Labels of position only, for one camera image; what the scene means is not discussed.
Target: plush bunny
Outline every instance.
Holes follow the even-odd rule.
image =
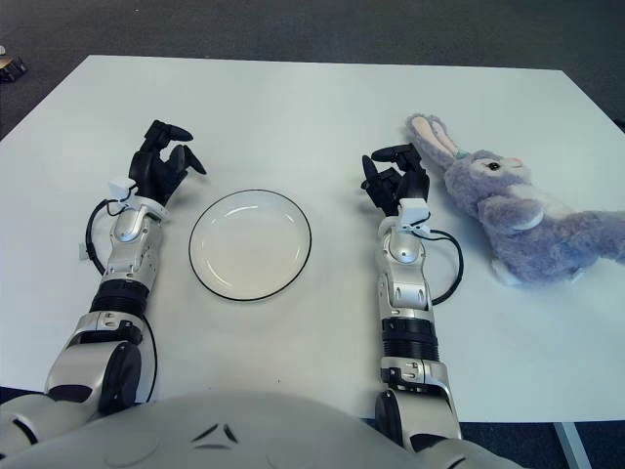
[[[577,279],[599,257],[625,264],[625,212],[572,212],[531,185],[521,160],[459,149],[433,115],[410,126],[456,204],[482,223],[504,283]]]

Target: gray carpet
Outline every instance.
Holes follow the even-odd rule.
[[[90,54],[556,68],[625,120],[624,20],[622,0],[0,0],[0,44],[30,69],[0,86],[0,138]],[[622,422],[578,428],[594,467],[625,467]],[[566,467],[550,425],[463,431],[522,465]]]

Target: wire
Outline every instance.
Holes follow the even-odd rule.
[[[428,220],[430,220],[431,216],[432,216],[432,212],[428,212],[428,216],[426,218],[424,218],[423,220],[419,220],[418,222],[411,223],[410,226],[411,227],[418,227],[422,223],[427,222]]]
[[[91,216],[89,217],[89,221],[87,222],[87,230],[85,232],[85,247],[87,248],[87,256],[89,256],[91,262],[94,263],[94,266],[96,266],[96,269],[98,269],[98,272],[101,276],[104,275],[104,266],[102,265],[102,262],[100,262],[100,259],[98,259],[96,246],[94,245],[91,238],[91,229],[93,228],[94,220],[96,219],[96,215],[98,215],[98,212],[100,212],[100,210],[105,207],[108,208],[108,205],[111,202],[114,202],[114,200],[109,200],[105,198],[102,202],[96,205],[94,211],[91,212]]]
[[[149,324],[149,321],[146,318],[146,315],[141,314],[141,319],[146,323],[147,330],[149,331],[149,337],[152,341],[152,351],[154,352],[154,373],[152,375],[152,384],[149,387],[149,393],[147,394],[146,403],[149,403],[149,400],[152,398],[152,394],[154,393],[154,385],[156,384],[156,374],[158,373],[158,353],[156,352],[156,340],[154,339],[154,331],[152,330],[152,326]]]
[[[456,291],[456,288],[458,288],[458,285],[462,281],[462,275],[465,272],[465,260],[462,256],[462,248],[460,247],[460,243],[455,237],[447,232],[444,232],[443,230],[430,230],[430,233],[434,233],[435,235],[442,235],[442,237],[425,237],[413,232],[415,236],[420,237],[421,239],[426,239],[428,241],[440,241],[443,239],[447,240],[451,242],[458,251],[458,274],[456,275],[456,279],[453,281],[447,291],[445,291],[442,295],[432,301],[433,305],[439,305],[440,303],[448,299],[451,295],[453,295],[453,292]]]

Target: robot forearm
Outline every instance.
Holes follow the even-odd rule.
[[[132,179],[109,183],[120,211],[110,232],[112,251],[90,312],[80,318],[53,364],[46,394],[22,396],[2,405],[0,454],[19,452],[135,404],[147,296],[156,278],[161,222],[168,218],[165,204],[188,167],[206,173],[187,146],[176,146],[166,161],[159,152],[171,140],[191,139],[183,129],[154,121],[133,157]],[[106,200],[98,209],[113,201]],[[91,258],[96,254],[90,244]]]

